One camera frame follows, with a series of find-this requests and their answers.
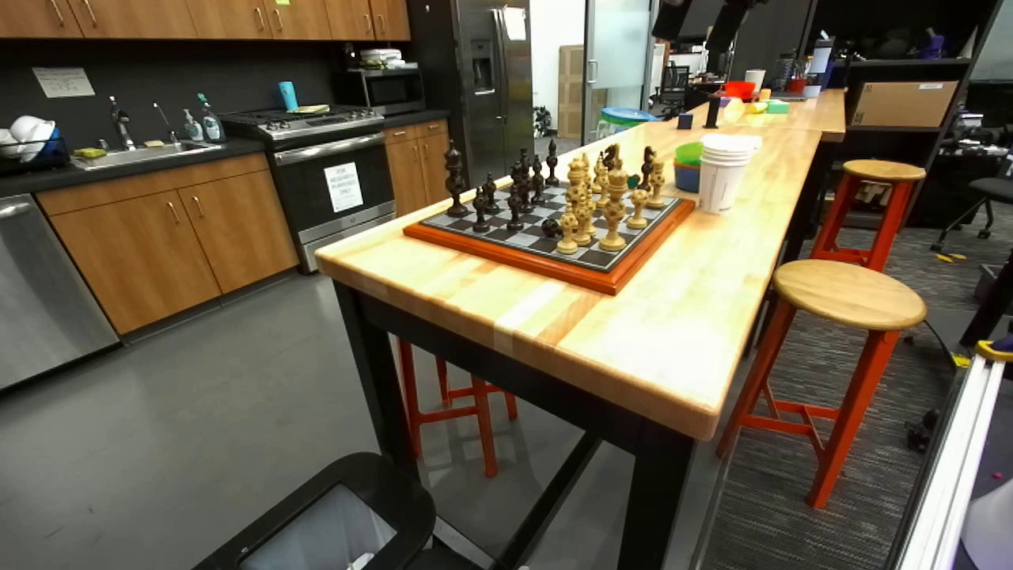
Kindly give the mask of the wooden chess board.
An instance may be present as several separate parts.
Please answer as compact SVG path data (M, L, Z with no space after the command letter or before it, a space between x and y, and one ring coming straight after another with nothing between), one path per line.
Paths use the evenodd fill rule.
M452 246L470 257L563 278L591 290L616 293L640 266L662 246L662 241L692 213L689 200L662 192L662 209L645 209L643 228L621 223L623 246L616 252L597 242L577 246L571 257L556 250L555 217L567 209L559 186L542 192L519 228L508 223L508 209L486 216L486 228L474 216L452 217L446 209L404 228L409 237Z

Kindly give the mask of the orange stool under table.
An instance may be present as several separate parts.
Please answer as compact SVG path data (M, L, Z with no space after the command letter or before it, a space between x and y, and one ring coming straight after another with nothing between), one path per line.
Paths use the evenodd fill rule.
M498 458L498 446L492 446L492 424L490 424L490 394L498 391L498 386L481 376L470 376L466 386L452 386L446 361L435 358L434 371L435 371L441 404L424 411L418 403L412 341L400 338L395 353L400 353L400 374L402 374L402 388L404 388L404 424L409 424L412 453L422 453L422 426L424 424L470 417L479 426L479 442L481 442L481 472L486 479L492 479L499 472L499 458Z

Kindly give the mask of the butcher block table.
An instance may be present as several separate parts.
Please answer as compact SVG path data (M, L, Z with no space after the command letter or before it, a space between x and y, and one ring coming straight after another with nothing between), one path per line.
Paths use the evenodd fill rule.
M793 102L748 130L760 156L734 206L688 213L615 293L418 241L404 217L315 252L334 280L378 453L400 479L412 480L418 462L389 352L395 336L583 431L492 570L526 564L601 442L634 455L616 570L665 570L703 535L688 514L692 458L729 408L810 162L846 137L846 94Z

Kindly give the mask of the stainless steel oven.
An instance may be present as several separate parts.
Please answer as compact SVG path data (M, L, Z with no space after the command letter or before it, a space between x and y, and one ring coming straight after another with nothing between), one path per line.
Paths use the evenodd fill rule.
M378 114L247 109L223 130L262 146L305 271L315 270L319 246L393 217Z

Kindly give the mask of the black microwave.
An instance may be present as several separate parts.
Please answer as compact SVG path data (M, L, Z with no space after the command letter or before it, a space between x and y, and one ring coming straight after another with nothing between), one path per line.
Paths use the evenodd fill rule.
M378 107L383 114L424 107L418 70L338 70L331 90L338 105Z

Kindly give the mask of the green and blue bowl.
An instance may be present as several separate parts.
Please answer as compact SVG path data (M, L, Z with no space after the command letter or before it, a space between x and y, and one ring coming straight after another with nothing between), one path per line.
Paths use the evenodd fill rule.
M673 153L673 184L688 192L698 190L698 162L703 162L703 146L698 143L683 143Z

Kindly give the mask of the stainless steel refrigerator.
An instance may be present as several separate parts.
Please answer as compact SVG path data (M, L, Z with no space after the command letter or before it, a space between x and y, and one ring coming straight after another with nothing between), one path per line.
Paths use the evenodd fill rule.
M428 105L449 114L468 181L499 177L530 147L528 0L409 0Z

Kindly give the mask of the white paper cup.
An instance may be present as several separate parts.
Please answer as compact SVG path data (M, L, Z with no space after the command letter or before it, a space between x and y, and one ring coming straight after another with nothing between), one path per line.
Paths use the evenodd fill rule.
M748 132L705 132L698 159L698 209L725 213L734 203L734 184L760 147Z

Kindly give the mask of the near wooden orange stool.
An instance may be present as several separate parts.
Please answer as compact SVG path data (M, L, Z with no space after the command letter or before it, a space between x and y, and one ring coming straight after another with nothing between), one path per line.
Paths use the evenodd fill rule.
M807 502L827 506L900 338L925 316L925 296L882 270L840 260L778 266L773 316L717 448L748 431L807 440L815 455Z

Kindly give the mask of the kitchen sink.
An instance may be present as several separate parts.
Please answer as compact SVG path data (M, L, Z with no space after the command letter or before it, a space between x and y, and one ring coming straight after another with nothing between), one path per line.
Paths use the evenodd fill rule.
M192 159L192 156L211 156L223 153L223 146L161 146L161 147L80 147L70 156L70 165L80 170L107 170L107 168L125 168L125 165L152 165L152 162L170 162L170 159Z

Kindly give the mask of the stainless steel dishwasher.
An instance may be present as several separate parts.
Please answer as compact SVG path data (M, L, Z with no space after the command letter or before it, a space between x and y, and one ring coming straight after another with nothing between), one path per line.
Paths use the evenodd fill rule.
M32 192L0 200L0 388L116 345Z

